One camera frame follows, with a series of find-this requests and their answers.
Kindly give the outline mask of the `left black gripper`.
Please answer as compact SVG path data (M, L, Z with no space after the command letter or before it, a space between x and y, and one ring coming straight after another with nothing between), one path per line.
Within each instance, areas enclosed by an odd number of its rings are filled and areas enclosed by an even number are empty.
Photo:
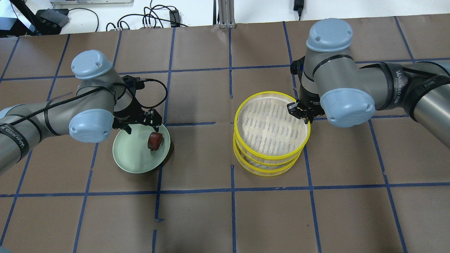
M123 76L122 83L114 83L114 86L122 87L123 91L120 94L117 102L124 99L126 96L131 98L130 103L124 109L114 109L114 121L112 123L113 129L122 129L127 134L132 134L131 124L149 125L154 128L155 132L159 132L159 128L163 124L161 114L156 110L156 107L161 105L162 99L154 106L143 106L136 98L136 91L145 88L145 82L157 82L164 86L164 83L152 78L139 78L132 76Z

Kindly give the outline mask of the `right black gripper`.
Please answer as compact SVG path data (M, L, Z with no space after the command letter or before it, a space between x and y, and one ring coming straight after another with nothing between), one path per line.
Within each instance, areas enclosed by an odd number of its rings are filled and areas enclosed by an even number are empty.
M312 123L316 117L325 115L319 95L307 90L300 90L296 102L287 104L287 110L290 115L305 123Z

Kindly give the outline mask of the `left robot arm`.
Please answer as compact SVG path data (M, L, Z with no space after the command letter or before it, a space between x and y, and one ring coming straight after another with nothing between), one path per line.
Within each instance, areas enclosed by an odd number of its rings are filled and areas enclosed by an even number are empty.
M99 50L79 53L71 69L80 80L73 98L18 104L1 111L1 174L53 136L70 135L79 142L99 143L108 139L112 129L131 134L131 126L140 124L154 129L144 138L148 149L156 151L162 145L162 116L155 105L143 106L136 98L136 91L154 79L121 77Z

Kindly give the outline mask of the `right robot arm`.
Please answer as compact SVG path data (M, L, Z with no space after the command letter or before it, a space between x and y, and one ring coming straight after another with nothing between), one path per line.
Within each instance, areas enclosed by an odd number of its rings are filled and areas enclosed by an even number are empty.
M350 52L352 37L351 25L342 19L323 19L310 28L305 56L290 66L300 86L288 113L305 123L326 115L335 127L350 128L376 111L402 108L449 146L449 63L380 62L358 68Z

